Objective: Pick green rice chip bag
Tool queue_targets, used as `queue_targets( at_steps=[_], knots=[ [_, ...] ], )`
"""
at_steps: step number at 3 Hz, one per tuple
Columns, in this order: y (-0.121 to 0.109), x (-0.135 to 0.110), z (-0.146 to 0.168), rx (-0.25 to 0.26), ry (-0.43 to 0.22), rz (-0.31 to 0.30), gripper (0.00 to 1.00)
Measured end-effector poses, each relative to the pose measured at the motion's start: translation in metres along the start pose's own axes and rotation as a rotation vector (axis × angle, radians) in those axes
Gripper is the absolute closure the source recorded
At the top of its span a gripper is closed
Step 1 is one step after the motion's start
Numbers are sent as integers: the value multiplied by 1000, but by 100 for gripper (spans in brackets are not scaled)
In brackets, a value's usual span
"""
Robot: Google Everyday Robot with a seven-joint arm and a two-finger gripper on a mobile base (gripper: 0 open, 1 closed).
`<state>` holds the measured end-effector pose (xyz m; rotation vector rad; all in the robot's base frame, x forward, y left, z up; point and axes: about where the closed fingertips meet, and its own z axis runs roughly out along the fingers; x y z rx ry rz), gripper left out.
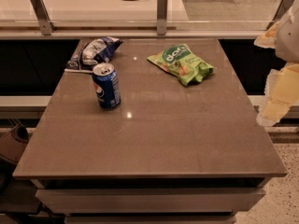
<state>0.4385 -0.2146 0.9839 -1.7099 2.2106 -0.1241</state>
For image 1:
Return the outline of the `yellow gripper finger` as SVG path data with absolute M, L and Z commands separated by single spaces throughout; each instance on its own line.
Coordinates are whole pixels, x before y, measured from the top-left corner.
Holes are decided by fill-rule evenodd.
M 264 49 L 273 49 L 277 36 L 279 22 L 275 22 L 265 33 L 254 40 L 254 45 Z
M 257 122 L 268 127 L 278 123 L 299 100 L 299 64 L 286 63 L 280 70 L 271 69 L 258 109 Z

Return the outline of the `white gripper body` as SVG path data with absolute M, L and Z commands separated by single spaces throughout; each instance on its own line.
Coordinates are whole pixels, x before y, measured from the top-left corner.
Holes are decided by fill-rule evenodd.
M 278 24 L 276 55 L 291 63 L 299 63 L 299 0 L 295 0 Z

